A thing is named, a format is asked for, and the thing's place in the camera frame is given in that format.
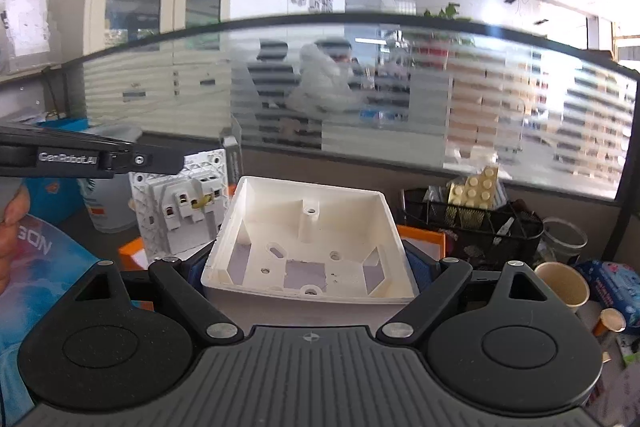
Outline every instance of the brown paper cup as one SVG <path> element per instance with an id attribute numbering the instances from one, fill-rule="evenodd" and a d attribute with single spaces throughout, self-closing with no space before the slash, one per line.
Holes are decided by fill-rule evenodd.
<path id="1" fill-rule="evenodd" d="M 576 312 L 589 299 L 589 285 L 584 277 L 570 266 L 562 263 L 542 263 L 535 270 L 549 288 Z"/>

